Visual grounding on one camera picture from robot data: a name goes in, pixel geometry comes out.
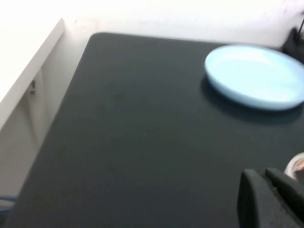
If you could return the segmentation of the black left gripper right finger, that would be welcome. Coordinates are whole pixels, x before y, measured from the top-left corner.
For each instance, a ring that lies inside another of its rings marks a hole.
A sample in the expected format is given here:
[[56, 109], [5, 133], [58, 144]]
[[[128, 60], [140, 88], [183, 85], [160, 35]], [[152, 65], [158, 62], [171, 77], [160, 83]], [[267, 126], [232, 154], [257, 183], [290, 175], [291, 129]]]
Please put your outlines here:
[[276, 188], [294, 221], [304, 227], [304, 185], [275, 168], [267, 168], [266, 177]]

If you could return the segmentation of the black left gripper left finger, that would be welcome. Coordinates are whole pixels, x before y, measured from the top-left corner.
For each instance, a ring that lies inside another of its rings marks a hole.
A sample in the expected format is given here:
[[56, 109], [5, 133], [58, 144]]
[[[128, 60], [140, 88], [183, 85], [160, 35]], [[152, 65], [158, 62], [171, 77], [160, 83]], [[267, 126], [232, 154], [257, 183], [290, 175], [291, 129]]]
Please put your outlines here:
[[237, 215], [241, 228], [282, 228], [282, 203], [257, 171], [241, 173]]

